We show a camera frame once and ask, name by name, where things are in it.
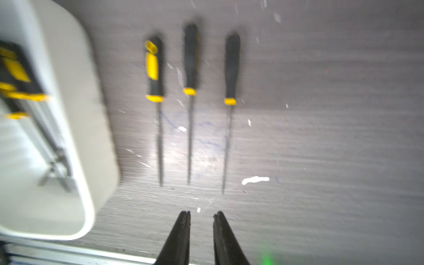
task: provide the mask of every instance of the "black handle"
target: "black handle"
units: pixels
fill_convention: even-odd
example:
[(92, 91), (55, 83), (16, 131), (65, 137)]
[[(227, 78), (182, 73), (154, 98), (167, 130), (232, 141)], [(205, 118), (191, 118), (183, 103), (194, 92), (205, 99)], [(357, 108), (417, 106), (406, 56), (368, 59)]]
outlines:
[(184, 68), (186, 71), (186, 86), (184, 92), (187, 95), (196, 94), (197, 63), (198, 63), (198, 30), (196, 24), (188, 24), (184, 29)]
[(233, 33), (227, 37), (225, 44), (225, 104), (236, 104), (236, 83), (240, 62), (240, 36)]
[(162, 68), (163, 43), (158, 36), (152, 36), (146, 41), (146, 72), (149, 77), (150, 89), (146, 98), (153, 102), (163, 101)]

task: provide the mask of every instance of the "yellow grip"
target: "yellow grip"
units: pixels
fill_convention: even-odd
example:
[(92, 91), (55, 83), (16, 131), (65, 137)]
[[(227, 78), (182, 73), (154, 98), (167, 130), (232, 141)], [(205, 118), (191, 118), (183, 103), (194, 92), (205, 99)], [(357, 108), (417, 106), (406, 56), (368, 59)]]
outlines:
[(7, 114), (6, 118), (11, 119), (11, 120), (20, 120), (22, 118), (27, 118), (29, 117), (28, 114), (26, 114), (25, 112), (15, 112), (15, 113), (11, 113), (11, 114)]
[(15, 91), (16, 90), (16, 88), (13, 85), (8, 84), (8, 83), (3, 83), (3, 82), (0, 82), (0, 89), (8, 90), (8, 91)]
[(147, 75), (151, 79), (158, 80), (159, 78), (158, 58), (153, 53), (146, 54), (146, 70), (147, 70)]
[(31, 82), (31, 79), (29, 79), (27, 73), (24, 70), (24, 67), (22, 67), (18, 61), (3, 57), (3, 62), (16, 80), (24, 81), (27, 83)]
[(163, 101), (163, 97), (162, 96), (152, 96), (152, 95), (146, 95), (146, 98), (150, 101), (159, 103)]
[(158, 47), (156, 47), (156, 45), (153, 42), (151, 42), (150, 40), (146, 41), (144, 46), (146, 47), (146, 49), (149, 52), (151, 52), (153, 54), (156, 54), (158, 52)]
[(16, 54), (13, 51), (8, 50), (4, 47), (0, 47), (0, 55), (16, 60)]
[(235, 104), (237, 104), (237, 101), (236, 101), (235, 98), (226, 98), (224, 100), (224, 103), (227, 104), (227, 105), (234, 106)]
[(184, 88), (183, 89), (183, 91), (184, 91), (184, 93), (186, 93), (187, 95), (189, 95), (189, 96), (194, 96), (194, 95), (196, 95), (196, 90), (194, 90), (193, 88), (191, 88), (191, 87), (186, 87), (186, 88)]

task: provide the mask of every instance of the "gray wooden table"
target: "gray wooden table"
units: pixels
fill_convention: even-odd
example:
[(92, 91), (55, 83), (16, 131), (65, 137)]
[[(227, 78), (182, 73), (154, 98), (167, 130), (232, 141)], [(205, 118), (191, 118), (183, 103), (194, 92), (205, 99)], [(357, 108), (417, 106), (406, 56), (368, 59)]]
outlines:
[[(253, 264), (421, 264), (424, 259), (424, 5), (397, 0), (56, 0), (85, 27), (122, 170), (80, 242), (155, 256), (192, 211), (191, 262), (213, 263), (223, 210)], [(192, 185), (182, 27), (203, 19)], [(242, 69), (225, 195), (226, 34)], [(166, 45), (165, 186), (143, 42)], [(244, 178), (269, 177), (247, 184)]]

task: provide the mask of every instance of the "yellow and black handle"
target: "yellow and black handle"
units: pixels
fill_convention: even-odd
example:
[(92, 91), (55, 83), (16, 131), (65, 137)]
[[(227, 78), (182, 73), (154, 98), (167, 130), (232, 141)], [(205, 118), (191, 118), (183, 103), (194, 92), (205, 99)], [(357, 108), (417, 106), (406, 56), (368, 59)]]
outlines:
[(9, 109), (8, 114), (6, 114), (6, 118), (13, 119), (13, 120), (19, 120), (22, 118), (26, 118), (29, 115), (23, 110), (23, 108), (19, 105), (17, 100), (13, 98), (5, 97), (2, 93), (0, 93), (0, 98), (3, 100), (3, 102), (6, 104), (6, 106)]
[(236, 102), (236, 83), (240, 63), (240, 36), (233, 33), (227, 37), (225, 44), (225, 83), (226, 95), (224, 103), (235, 105)]
[(188, 24), (184, 29), (184, 69), (186, 72), (186, 86), (184, 93), (196, 95), (197, 64), (199, 52), (199, 32), (196, 24)]
[(12, 42), (0, 41), (0, 90), (8, 98), (45, 101), (23, 49)]
[(152, 36), (145, 42), (146, 72), (150, 80), (150, 89), (146, 98), (159, 103), (163, 101), (162, 68), (163, 43), (158, 36)]

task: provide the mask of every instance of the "yellow and black tool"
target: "yellow and black tool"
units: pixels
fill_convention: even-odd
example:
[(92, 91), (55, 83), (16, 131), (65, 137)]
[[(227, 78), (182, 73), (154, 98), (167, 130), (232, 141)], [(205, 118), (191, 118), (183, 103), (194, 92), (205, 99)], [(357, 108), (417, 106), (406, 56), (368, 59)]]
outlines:
[(225, 44), (225, 84), (226, 95), (224, 103), (227, 109), (227, 130), (225, 137), (225, 156), (222, 174), (222, 192), (224, 193), (227, 181), (228, 152), (230, 148), (231, 122), (234, 106), (236, 105), (236, 84), (240, 63), (240, 36), (238, 33), (232, 33), (227, 37)]
[(146, 98), (156, 103), (156, 151), (158, 159), (159, 184), (163, 185), (163, 143), (162, 143), (162, 116), (161, 103), (163, 101), (163, 44), (158, 36), (152, 36), (145, 43), (146, 52), (146, 72), (149, 77), (150, 89)]
[(6, 115), (7, 118), (29, 118), (23, 119), (22, 128), (41, 156), (50, 164), (50, 170), (43, 179), (47, 180), (50, 172), (53, 172), (58, 176), (63, 188), (70, 192), (58, 163), (66, 168), (68, 177), (72, 174), (70, 164), (64, 149), (58, 144), (61, 141), (58, 141), (48, 128), (59, 131), (44, 102), (48, 96), (37, 82), (22, 48), (12, 42), (0, 41), (0, 96), (10, 112)]
[(188, 24), (184, 29), (184, 69), (186, 72), (186, 86), (184, 93), (188, 96), (188, 165), (187, 165), (187, 183), (191, 181), (191, 162), (192, 162), (192, 133), (193, 133), (193, 105), (194, 96), (197, 88), (198, 71), (198, 53), (199, 53), (199, 34), (196, 24)]
[(8, 98), (45, 101), (47, 95), (31, 70), (22, 48), (12, 42), (0, 41), (2, 71), (0, 90)]

